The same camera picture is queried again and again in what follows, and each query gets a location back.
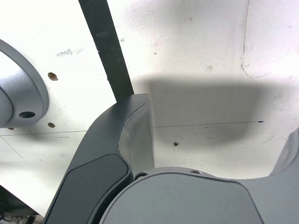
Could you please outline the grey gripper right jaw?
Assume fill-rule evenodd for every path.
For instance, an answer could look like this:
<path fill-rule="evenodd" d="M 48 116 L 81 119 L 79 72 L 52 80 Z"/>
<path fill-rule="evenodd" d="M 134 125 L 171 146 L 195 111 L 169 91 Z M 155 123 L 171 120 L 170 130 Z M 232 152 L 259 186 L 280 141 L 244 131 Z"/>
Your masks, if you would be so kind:
<path fill-rule="evenodd" d="M 148 175 L 110 203 L 102 224 L 296 224 L 299 132 L 293 131 L 271 174 L 223 179 L 194 173 Z"/>

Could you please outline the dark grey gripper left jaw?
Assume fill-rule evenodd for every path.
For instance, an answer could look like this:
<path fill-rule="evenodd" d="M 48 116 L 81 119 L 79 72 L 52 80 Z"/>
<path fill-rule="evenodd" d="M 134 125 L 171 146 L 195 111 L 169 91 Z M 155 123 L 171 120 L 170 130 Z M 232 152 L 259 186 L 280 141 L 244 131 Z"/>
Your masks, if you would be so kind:
<path fill-rule="evenodd" d="M 131 95 L 89 127 L 46 213 L 46 224 L 97 224 L 135 175 L 155 166 L 151 104 Z"/>

